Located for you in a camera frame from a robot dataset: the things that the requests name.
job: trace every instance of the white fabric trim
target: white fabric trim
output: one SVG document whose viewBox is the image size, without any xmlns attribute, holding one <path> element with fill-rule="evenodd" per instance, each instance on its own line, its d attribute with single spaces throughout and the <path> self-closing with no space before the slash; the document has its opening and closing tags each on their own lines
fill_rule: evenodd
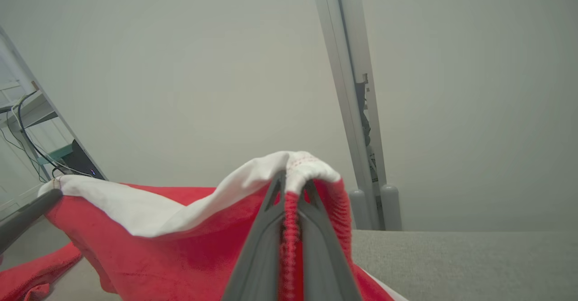
<svg viewBox="0 0 578 301">
<path fill-rule="evenodd" d="M 145 190 L 79 175 L 65 175 L 56 183 L 52 180 L 43 184 L 38 196 L 59 185 L 64 195 L 85 198 L 133 236 L 158 237 L 193 229 L 258 191 L 283 169 L 287 170 L 285 191 L 297 194 L 310 179 L 341 179 L 334 169 L 310 153 L 281 151 L 245 163 L 225 177 L 213 194 L 188 206 Z"/>
<path fill-rule="evenodd" d="M 390 297 L 392 297 L 392 299 L 394 299 L 395 301 L 408 301 L 405 297 L 403 297 L 401 294 L 397 293 L 396 291 L 394 291 L 392 288 L 388 287 L 386 284 L 384 284 L 382 281 L 378 280 L 377 278 L 375 278 L 373 275 L 369 274 L 365 269 L 361 268 L 365 274 L 367 274 L 369 277 L 371 277 L 374 281 L 376 281 L 379 286 L 382 287 L 382 289 L 386 290 L 387 294 L 390 295 Z"/>
</svg>

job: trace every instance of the white partition panel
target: white partition panel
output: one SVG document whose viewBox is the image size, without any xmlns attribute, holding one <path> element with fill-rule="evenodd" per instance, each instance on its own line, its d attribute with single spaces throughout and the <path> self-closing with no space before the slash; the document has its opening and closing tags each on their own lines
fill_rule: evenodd
<svg viewBox="0 0 578 301">
<path fill-rule="evenodd" d="M 214 186 L 286 149 L 356 187 L 314 0 L 0 0 L 0 25 L 110 180 Z"/>
<path fill-rule="evenodd" d="M 414 231 L 578 228 L 578 0 L 363 0 Z"/>
</svg>

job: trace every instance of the red cloth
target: red cloth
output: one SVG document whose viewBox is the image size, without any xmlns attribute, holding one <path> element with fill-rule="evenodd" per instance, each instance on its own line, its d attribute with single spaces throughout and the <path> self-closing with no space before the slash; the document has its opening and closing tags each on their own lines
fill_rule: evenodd
<svg viewBox="0 0 578 301">
<path fill-rule="evenodd" d="M 130 186 L 183 205 L 214 191 L 214 188 Z M 364 300 L 392 300 L 351 261 L 349 200 L 343 181 L 330 184 L 316 181 L 316 186 Z M 219 301 L 267 189 L 268 185 L 260 188 L 189 231 L 155 238 L 132 236 L 101 209 L 76 196 L 64 196 L 47 218 L 80 248 L 98 272 L 103 289 L 118 293 L 124 301 Z M 296 221 L 295 217 L 287 218 Z M 302 299 L 302 269 L 296 259 L 301 255 L 301 247 L 296 233 L 293 237 L 284 243 L 280 290 L 288 294 L 283 299 L 291 299 L 291 294 Z"/>
<path fill-rule="evenodd" d="M 50 284 L 76 264 L 82 255 L 72 243 L 52 254 L 0 272 L 0 301 L 39 301 Z"/>
</svg>

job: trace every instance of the gray textured surface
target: gray textured surface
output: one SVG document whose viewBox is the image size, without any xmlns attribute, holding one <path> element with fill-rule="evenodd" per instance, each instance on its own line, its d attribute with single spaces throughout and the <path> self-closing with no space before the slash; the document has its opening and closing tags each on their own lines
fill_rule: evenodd
<svg viewBox="0 0 578 301">
<path fill-rule="evenodd" d="M 578 300 L 578 234 L 353 232 L 353 260 L 410 301 Z"/>
</svg>

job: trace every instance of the gray table surface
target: gray table surface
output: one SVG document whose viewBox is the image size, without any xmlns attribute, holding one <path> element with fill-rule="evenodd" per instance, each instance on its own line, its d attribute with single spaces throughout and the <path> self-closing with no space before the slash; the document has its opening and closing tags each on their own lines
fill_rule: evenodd
<svg viewBox="0 0 578 301">
<path fill-rule="evenodd" d="M 4 254 L 0 270 L 70 240 L 38 221 Z M 353 231 L 353 260 L 410 301 L 578 301 L 578 233 Z M 81 260 L 47 301 L 120 301 Z"/>
</svg>

